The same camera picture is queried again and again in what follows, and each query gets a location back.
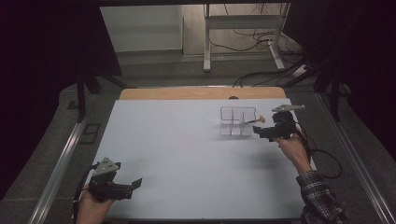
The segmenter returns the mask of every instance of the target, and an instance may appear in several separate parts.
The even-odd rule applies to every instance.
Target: white table surface
[[[143,178],[109,218],[297,218],[304,207],[297,172],[277,143],[219,135],[222,106],[254,106],[262,127],[289,99],[122,100],[114,105],[94,162],[121,162],[114,179]]]

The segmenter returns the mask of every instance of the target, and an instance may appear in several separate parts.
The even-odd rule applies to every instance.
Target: plaid sleeve
[[[309,171],[297,177],[305,207],[301,215],[303,223],[349,223],[347,209],[335,199],[329,186],[317,171]]]

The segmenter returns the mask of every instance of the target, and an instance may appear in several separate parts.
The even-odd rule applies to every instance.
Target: wall
[[[181,49],[179,6],[101,7],[114,50]]]

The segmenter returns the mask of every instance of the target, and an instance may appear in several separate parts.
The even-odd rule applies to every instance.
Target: human hand
[[[79,201],[78,218],[76,223],[101,224],[105,220],[107,212],[114,202],[114,199],[108,199],[107,201],[100,203],[86,189],[83,190]]]
[[[302,139],[294,133],[290,139],[274,138],[285,156],[293,163],[299,175],[311,171]]]

